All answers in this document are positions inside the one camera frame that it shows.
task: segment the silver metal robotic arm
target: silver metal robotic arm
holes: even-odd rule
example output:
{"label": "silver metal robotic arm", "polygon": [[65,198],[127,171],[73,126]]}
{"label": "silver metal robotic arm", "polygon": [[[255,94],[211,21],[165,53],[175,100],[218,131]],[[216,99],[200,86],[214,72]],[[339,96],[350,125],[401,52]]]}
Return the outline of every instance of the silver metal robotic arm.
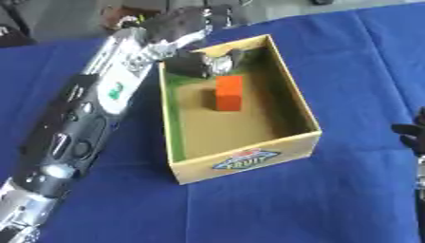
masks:
{"label": "silver metal robotic arm", "polygon": [[96,161],[154,64],[232,24],[231,7],[219,8],[218,14],[177,9],[104,41],[22,146],[15,172],[0,189],[0,243],[37,241],[40,227]]}

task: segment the table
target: table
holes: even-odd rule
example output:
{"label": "table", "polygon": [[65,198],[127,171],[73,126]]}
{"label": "table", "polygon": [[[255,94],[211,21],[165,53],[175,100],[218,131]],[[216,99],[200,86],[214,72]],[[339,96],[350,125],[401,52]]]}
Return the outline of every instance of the table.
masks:
{"label": "table", "polygon": [[[157,72],[42,242],[417,242],[416,159],[390,130],[425,104],[425,5],[291,17],[271,33],[323,128],[313,156],[188,186],[166,165]],[[0,50],[0,179],[46,102],[100,40]]]}

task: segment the box label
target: box label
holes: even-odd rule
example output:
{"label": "box label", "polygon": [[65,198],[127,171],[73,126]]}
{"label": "box label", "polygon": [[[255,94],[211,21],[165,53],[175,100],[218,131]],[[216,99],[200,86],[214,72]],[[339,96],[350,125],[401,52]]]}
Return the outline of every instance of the box label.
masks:
{"label": "box label", "polygon": [[214,170],[245,170],[257,164],[264,163],[280,154],[279,152],[271,152],[262,149],[246,150],[233,155],[223,162],[215,164],[212,168]]}

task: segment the open box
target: open box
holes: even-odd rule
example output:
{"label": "open box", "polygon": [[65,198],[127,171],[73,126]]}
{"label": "open box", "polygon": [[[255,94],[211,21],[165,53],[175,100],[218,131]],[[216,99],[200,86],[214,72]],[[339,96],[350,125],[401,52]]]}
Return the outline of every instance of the open box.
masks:
{"label": "open box", "polygon": [[168,160],[180,184],[308,157],[322,134],[270,35],[198,51],[233,48],[247,51],[230,74],[243,76],[241,111],[215,110],[215,78],[159,67]]}

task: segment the orange block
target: orange block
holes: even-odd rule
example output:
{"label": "orange block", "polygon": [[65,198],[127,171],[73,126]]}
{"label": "orange block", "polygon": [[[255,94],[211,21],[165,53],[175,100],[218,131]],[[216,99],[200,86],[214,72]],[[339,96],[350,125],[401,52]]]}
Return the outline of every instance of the orange block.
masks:
{"label": "orange block", "polygon": [[215,89],[216,109],[239,111],[242,107],[242,76],[218,76]]}

